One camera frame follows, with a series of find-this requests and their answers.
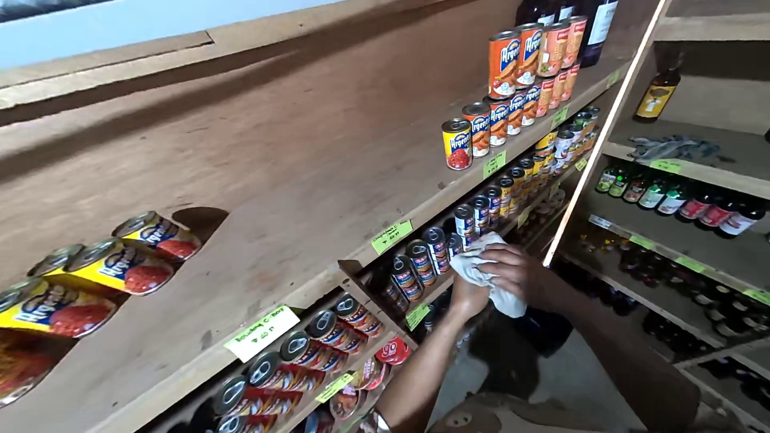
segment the dark bottle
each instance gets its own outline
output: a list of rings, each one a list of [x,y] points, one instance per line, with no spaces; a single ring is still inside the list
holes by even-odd
[[[617,7],[618,0],[581,0],[578,5],[579,10],[575,15],[588,17],[580,45],[580,54],[577,55],[582,58],[581,69],[599,63],[601,49],[604,47],[604,40],[607,39]]]
[[[663,108],[666,107],[668,100],[676,90],[676,86],[681,81],[679,67],[684,59],[683,55],[684,53],[680,52],[676,60],[671,62],[665,71],[660,72],[652,79],[647,92],[639,103],[639,108],[636,109],[634,120],[640,123],[653,123],[658,120]]]
[[[516,9],[516,25],[539,22],[554,23],[555,11],[552,0],[524,0]]]

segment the brand logo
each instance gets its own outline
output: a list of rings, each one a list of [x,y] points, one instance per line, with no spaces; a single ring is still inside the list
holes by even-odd
[[[515,63],[519,58],[518,39],[511,39],[507,47],[500,50],[500,72],[503,72],[511,63]]]
[[[489,128],[489,116],[478,116],[471,124],[473,126],[472,132],[478,133]]]
[[[540,49],[540,39],[543,37],[543,31],[537,30],[524,43],[524,61],[526,62],[535,52]]]

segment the can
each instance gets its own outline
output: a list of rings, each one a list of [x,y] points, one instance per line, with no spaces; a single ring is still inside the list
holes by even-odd
[[[467,204],[461,204],[454,209],[454,226],[457,234],[470,236],[475,226],[474,208]]]
[[[441,124],[444,136],[444,155],[452,170],[464,170],[474,160],[470,144],[470,122],[460,117]]]
[[[543,38],[543,25],[532,22],[519,25],[514,30],[521,32],[521,47],[516,67],[516,88],[526,89],[534,83],[537,75],[537,62],[540,60],[540,41]]]
[[[585,33],[587,21],[588,17],[584,15],[574,16],[564,20],[566,24],[569,24],[570,31],[567,35],[567,45],[564,47],[564,58],[561,60],[562,69],[571,68],[578,60],[580,44],[583,42],[583,34]]]
[[[524,101],[526,98],[526,90],[519,90],[511,97],[511,103],[508,105],[509,136],[516,136],[521,132],[521,117],[524,114]]]
[[[110,300],[32,277],[0,293],[0,327],[81,338],[116,309]]]
[[[158,290],[174,275],[171,265],[117,237],[83,248],[64,269],[77,277],[139,296]]]
[[[559,73],[569,35],[570,25],[566,22],[548,25],[543,29],[540,59],[537,62],[537,74],[539,76],[552,77]]]
[[[474,158],[489,153],[489,105],[474,102],[463,107],[463,118],[470,122],[470,146]]]
[[[279,353],[284,362],[318,371],[339,371],[347,361],[347,354],[311,340],[305,331],[287,335]]]
[[[159,257],[185,261],[200,251],[200,239],[154,210],[135,216],[113,231],[114,237],[133,239],[154,250]]]
[[[564,83],[564,90],[561,91],[561,101],[568,101],[572,97],[572,89],[575,87],[575,81],[578,79],[578,71],[580,71],[580,62],[577,62],[569,68],[569,74],[567,74],[567,81]]]
[[[527,89],[527,93],[524,95],[524,108],[521,111],[522,126],[531,126],[534,123],[534,119],[537,117],[537,101],[540,99],[542,88],[542,82],[535,80],[532,87]]]
[[[489,38],[489,96],[500,99],[514,94],[520,45],[518,30],[506,30]]]
[[[511,103],[509,99],[492,99],[489,96],[485,96],[482,100],[490,107],[489,144],[503,146],[508,135],[508,108]]]
[[[570,72],[567,70],[556,76],[554,92],[551,94],[551,103],[548,104],[549,109],[555,109],[559,106],[559,103],[561,103],[561,93],[564,92],[564,85],[567,83],[567,77],[569,75]]]
[[[570,131],[559,131],[559,133],[556,135],[556,149],[554,150],[554,156],[556,159],[563,159],[567,157],[567,152],[569,152],[574,138],[575,135]]]
[[[535,117],[543,117],[548,111],[548,106],[551,104],[551,98],[554,95],[554,84],[556,78],[543,79],[541,83],[540,98],[537,100],[537,112]]]
[[[447,249],[449,250],[449,258],[462,254],[463,253],[463,239],[462,236],[460,236],[457,233],[450,233],[449,235],[449,243],[447,245]]]

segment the price tag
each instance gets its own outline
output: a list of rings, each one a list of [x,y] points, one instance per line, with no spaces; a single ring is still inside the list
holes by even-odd
[[[569,110],[570,106],[565,106],[563,109],[560,109],[556,112],[556,116],[553,120],[551,120],[551,129],[556,128],[559,126],[563,121],[567,120],[567,111]]]
[[[377,255],[384,253],[391,245],[398,242],[399,239],[412,233],[412,220],[406,220],[402,223],[395,223],[388,227],[382,233],[372,239],[372,247]]]
[[[291,311],[291,308],[281,305],[251,325],[249,329],[226,342],[225,347],[238,359],[247,362],[299,322],[300,318]]]
[[[679,263],[680,265],[684,267],[688,267],[692,270],[694,270],[697,273],[703,272],[706,267],[700,264],[699,262],[696,262],[693,259],[687,258],[687,257],[678,257],[677,260],[674,260],[676,263]]]
[[[589,223],[594,223],[594,224],[596,224],[597,226],[599,226],[599,227],[601,227],[603,229],[608,229],[612,225],[611,222],[605,220],[604,218],[600,218],[600,217],[598,217],[596,215],[589,216],[588,217],[588,222]]]
[[[407,314],[407,327],[409,331],[414,331],[414,328],[423,321],[429,312],[430,308],[426,304],[420,304],[411,313]]]
[[[679,174],[681,170],[681,164],[678,159],[656,159],[650,163],[650,167],[673,174]]]
[[[332,398],[333,395],[339,392],[340,389],[345,388],[345,385],[349,384],[352,380],[353,380],[352,374],[349,374],[349,373],[343,374],[342,376],[340,376],[339,379],[330,383],[329,386],[327,386],[322,393],[318,394],[318,397],[316,397],[316,401],[318,401],[319,403],[326,403],[327,401],[329,401],[330,398]]]
[[[487,161],[484,164],[484,179],[492,176],[492,173],[498,171],[500,167],[505,165],[505,151],[502,151],[494,156],[494,158]]]
[[[633,243],[636,243],[637,245],[642,245],[644,248],[647,248],[650,251],[655,251],[655,244],[649,239],[634,235],[629,240]]]

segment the white rag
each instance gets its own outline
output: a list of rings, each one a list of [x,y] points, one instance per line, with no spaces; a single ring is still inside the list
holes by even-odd
[[[489,289],[489,298],[492,300],[494,307],[502,314],[513,318],[524,316],[527,305],[521,299],[515,297],[511,292],[495,286],[494,283],[492,283],[492,277],[496,277],[496,275],[481,272],[476,268],[476,266],[481,263],[494,262],[494,260],[484,260],[479,257],[479,254],[483,253],[484,249],[490,243],[505,243],[505,241],[495,232],[487,233],[471,243],[467,247],[468,251],[466,253],[461,253],[452,257],[449,265],[452,266],[458,275],[469,283],[482,287],[491,287],[491,289]]]

